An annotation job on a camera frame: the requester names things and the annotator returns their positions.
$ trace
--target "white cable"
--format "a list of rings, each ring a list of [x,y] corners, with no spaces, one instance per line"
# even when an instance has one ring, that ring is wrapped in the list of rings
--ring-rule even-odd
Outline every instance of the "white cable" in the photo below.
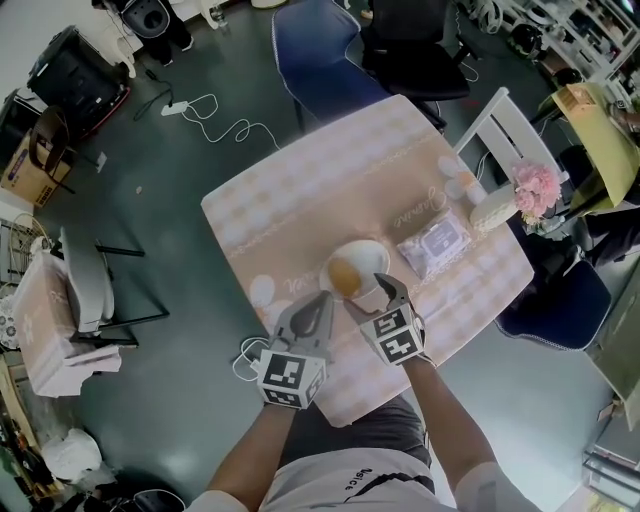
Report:
[[[482,157],[480,158],[480,161],[478,162],[478,168],[476,170],[476,179],[478,181],[480,181],[480,179],[482,178],[482,175],[484,174],[484,165],[485,165],[485,161],[487,160],[487,157],[489,156],[489,153],[491,152],[487,151],[484,155],[482,155]]]
[[[124,500],[124,501],[119,501],[116,505],[113,506],[113,508],[111,510],[109,510],[109,512],[113,512],[115,509],[122,507],[123,505],[127,505],[128,503],[131,503],[132,500]]]
[[[544,129],[547,127],[547,121],[549,121],[549,119],[545,119],[544,123],[542,123],[542,129],[538,132],[538,137],[542,137],[542,134],[544,133]]]
[[[460,29],[460,8],[458,7],[458,4],[455,3],[454,0],[451,0],[451,3],[456,8],[455,21],[456,21],[456,27],[458,27],[458,35],[462,35],[462,29]]]
[[[569,144],[571,144],[572,146],[574,145],[574,142],[571,140],[571,138],[569,138],[569,135],[567,135],[567,132],[564,131],[564,128],[562,127],[561,124],[557,125],[558,128],[560,128],[560,131],[562,132],[562,134],[564,135],[564,138],[567,139],[567,141],[569,142]]]
[[[201,116],[200,114],[198,114],[198,111],[192,106],[194,103],[204,99],[204,98],[213,98],[213,101],[216,102],[216,107],[213,109],[213,111],[207,115],[207,116]],[[204,121],[206,119],[209,119],[211,116],[213,116],[213,114],[215,114],[218,111],[218,98],[216,98],[215,94],[205,94],[204,96],[200,96],[199,98],[190,101],[187,105],[187,109],[193,110],[193,113],[196,115],[196,117],[200,120],[200,121]],[[271,133],[271,131],[269,130],[269,128],[267,128],[264,124],[262,123],[250,123],[248,119],[238,119],[235,123],[233,123],[229,129],[224,132],[220,137],[218,137],[217,139],[211,140],[209,138],[209,135],[207,135],[207,131],[204,129],[204,125],[198,121],[198,119],[191,119],[189,117],[187,117],[185,115],[185,113],[182,113],[182,117],[184,117],[187,121],[189,121],[190,123],[196,123],[198,125],[200,125],[200,129],[202,130],[202,133],[204,134],[205,138],[211,142],[211,144],[216,144],[218,142],[220,142],[222,139],[224,139],[227,134],[233,130],[238,124],[240,123],[246,123],[247,126],[245,126],[244,128],[242,128],[238,133],[236,133],[235,136],[235,140],[236,142],[243,142],[244,140],[246,140],[246,138],[249,136],[249,133],[251,132],[251,128],[254,126],[262,126],[267,133],[269,134],[269,136],[271,137],[271,140],[273,141],[273,145],[277,148],[280,149],[280,146],[278,146],[278,143],[276,142],[276,138],[273,136],[273,133]]]
[[[184,501],[182,501],[182,498],[180,498],[180,496],[176,496],[172,492],[169,492],[169,491],[167,491],[165,489],[147,489],[146,491],[140,491],[139,493],[136,493],[136,494],[133,495],[133,501],[135,502],[136,498],[138,496],[140,496],[141,494],[144,494],[145,492],[166,492],[167,494],[171,494],[171,496],[173,496],[180,503],[182,503],[182,510],[187,510],[187,506],[184,504]]]
[[[465,64],[464,62],[461,62],[460,64],[462,64],[465,68],[469,68],[471,71],[473,71],[476,74],[476,77],[473,80],[465,77],[467,79],[467,82],[471,82],[472,84],[475,84],[480,79],[480,73],[478,73],[475,69],[469,66],[469,64]]]
[[[251,366],[253,360],[247,357],[247,352],[251,350],[251,347],[253,347],[256,343],[262,343],[264,345],[264,348],[269,348],[268,340],[266,338],[263,338],[262,336],[251,336],[249,338],[246,338],[242,341],[242,343],[240,343],[240,355],[236,357],[231,365],[231,371],[233,371],[233,374],[240,380],[243,380],[245,382],[253,382],[258,378],[258,374],[256,373],[256,376],[253,379],[247,379],[238,373],[238,371],[236,370],[236,365],[239,361],[242,361],[244,359],[249,363],[249,366]]]

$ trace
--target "chair leg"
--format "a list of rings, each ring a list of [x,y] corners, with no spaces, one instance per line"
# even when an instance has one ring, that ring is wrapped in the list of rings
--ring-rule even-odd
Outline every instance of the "chair leg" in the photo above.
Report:
[[[444,131],[444,129],[447,127],[447,122],[438,114],[436,114],[436,112],[429,105],[421,101],[412,101],[411,103],[413,103],[418,108],[418,110],[420,110],[426,116],[431,124],[435,126],[436,130],[441,133]]]
[[[86,156],[83,153],[80,153],[79,151],[76,151],[71,146],[67,146],[67,151],[71,151],[71,153],[73,153],[78,158],[80,158],[80,160],[84,160],[85,162],[87,162],[91,166],[95,167],[98,172],[100,172],[102,170],[102,168],[104,167],[105,162],[107,161],[107,156],[104,153],[100,153],[100,156],[98,157],[97,160],[91,160],[91,158],[89,158],[88,156]]]
[[[44,169],[42,169],[42,172],[45,173],[49,177],[49,179],[51,181],[53,181],[56,185],[58,185],[59,187],[62,187],[63,189],[65,189],[70,194],[75,194],[76,193],[75,190],[73,190],[72,188],[67,187],[64,183],[62,183],[61,181],[55,179],[53,176],[51,176],[51,174],[49,174]]]
[[[138,325],[138,324],[144,324],[147,322],[155,322],[156,320],[167,318],[168,316],[169,316],[169,312],[164,311],[158,315],[143,316],[140,318],[132,318],[131,320],[123,320],[121,322],[114,322],[112,324],[101,325],[100,330],[106,331],[109,329],[118,329],[120,327],[128,327],[130,325]]]
[[[103,338],[102,336],[76,336],[71,339],[72,343],[86,343],[88,345],[98,345],[100,347],[109,346],[109,345],[117,345],[123,348],[138,348],[140,343],[132,336],[131,338]]]
[[[133,249],[119,249],[117,247],[106,247],[104,245],[97,245],[96,249],[98,252],[105,252],[108,254],[120,254],[122,256],[136,256],[138,258],[142,258],[145,255],[144,251],[136,251]]]
[[[298,120],[298,127],[300,128],[300,131],[302,133],[305,133],[305,127],[304,127],[304,117],[302,115],[302,105],[300,104],[300,102],[296,99],[293,100],[293,106],[296,109],[296,119]]]
[[[556,121],[560,119],[564,114],[558,108],[558,106],[551,102],[546,107],[542,108],[538,113],[533,116],[533,118],[529,121],[532,126],[542,122],[542,121]]]

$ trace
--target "tablecloth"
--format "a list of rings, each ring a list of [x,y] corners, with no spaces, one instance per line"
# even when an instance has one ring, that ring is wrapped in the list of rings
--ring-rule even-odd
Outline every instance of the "tablecloth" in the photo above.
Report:
[[[202,201],[236,277],[266,329],[295,299],[318,289],[340,245],[375,239],[391,255],[426,322],[427,352],[442,363],[489,324],[529,283],[533,270],[507,226],[488,236],[468,216],[485,192],[451,146],[405,98],[395,96],[283,148]],[[451,208],[472,235],[468,250],[420,282],[395,245]],[[386,305],[378,289],[360,301]],[[340,302],[329,379],[316,403],[337,427],[408,387],[385,366]]]

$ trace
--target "packaged item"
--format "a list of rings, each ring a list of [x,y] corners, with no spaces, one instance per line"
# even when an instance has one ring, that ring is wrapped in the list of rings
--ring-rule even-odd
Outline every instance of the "packaged item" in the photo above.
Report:
[[[460,254],[471,237],[458,218],[446,210],[424,229],[398,244],[398,250],[420,279],[438,272]]]

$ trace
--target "desk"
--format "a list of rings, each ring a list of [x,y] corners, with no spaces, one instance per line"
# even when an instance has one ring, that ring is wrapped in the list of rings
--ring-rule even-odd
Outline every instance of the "desk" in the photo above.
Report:
[[[375,239],[391,255],[427,330],[427,352],[442,363],[522,291],[533,270],[509,228],[471,228],[485,196],[453,149],[406,98],[394,96],[317,130],[274,153],[202,201],[247,297],[271,332],[295,299],[318,289],[323,263],[352,240]],[[420,281],[395,249],[446,202],[472,235],[455,262]],[[361,299],[386,306],[378,289]],[[385,366],[336,303],[329,380],[316,404],[336,427],[348,425],[409,386]]]
[[[587,179],[576,191],[571,208],[578,208],[602,191],[602,182],[608,198],[600,201],[593,209],[613,208],[620,204],[629,191],[640,167],[640,154],[636,145],[620,133],[609,120],[607,100],[602,88],[596,84],[583,86],[596,101],[596,106],[584,111],[570,112],[560,100],[559,92],[556,92],[541,105],[531,124],[555,120],[564,115],[602,179],[594,179],[597,176]]]

